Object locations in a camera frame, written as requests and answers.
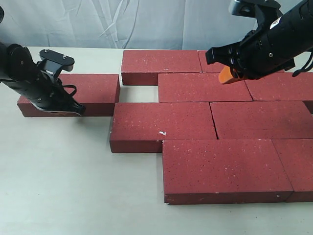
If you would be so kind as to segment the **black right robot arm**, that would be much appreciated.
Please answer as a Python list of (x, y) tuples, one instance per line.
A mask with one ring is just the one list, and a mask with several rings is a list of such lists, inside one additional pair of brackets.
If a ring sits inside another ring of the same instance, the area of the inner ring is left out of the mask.
[(233, 0), (229, 12), (254, 18), (257, 28), (241, 41), (210, 48), (207, 64), (221, 63), (221, 84), (258, 80), (295, 67), (295, 57), (313, 50), (313, 2), (303, 0), (287, 13), (275, 0)]

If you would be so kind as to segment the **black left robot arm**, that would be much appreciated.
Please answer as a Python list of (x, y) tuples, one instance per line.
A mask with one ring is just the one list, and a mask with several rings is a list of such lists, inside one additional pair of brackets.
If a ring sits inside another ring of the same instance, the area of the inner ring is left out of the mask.
[(72, 71), (75, 60), (50, 49), (34, 62), (27, 47), (0, 45), (0, 81), (43, 112), (82, 115), (86, 108), (74, 99), (75, 85), (64, 85), (61, 71)]

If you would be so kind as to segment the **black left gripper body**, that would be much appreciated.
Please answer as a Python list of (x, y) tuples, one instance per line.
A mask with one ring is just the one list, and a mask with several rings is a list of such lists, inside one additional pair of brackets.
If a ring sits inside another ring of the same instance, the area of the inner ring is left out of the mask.
[(18, 75), (14, 81), (15, 91), (41, 111), (73, 112), (81, 116), (86, 110), (73, 98), (77, 92), (76, 86), (64, 86), (60, 79), (44, 71)]

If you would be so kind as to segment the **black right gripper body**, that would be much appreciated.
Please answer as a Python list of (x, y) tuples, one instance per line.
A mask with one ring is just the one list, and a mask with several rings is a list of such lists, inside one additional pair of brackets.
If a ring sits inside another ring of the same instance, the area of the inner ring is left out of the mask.
[[(285, 14), (263, 32), (249, 35), (246, 40), (223, 47), (212, 47), (206, 53), (209, 64), (221, 62), (248, 72), (272, 72), (295, 56), (313, 47), (313, 17), (308, 14)], [(265, 75), (248, 75), (260, 78)]]

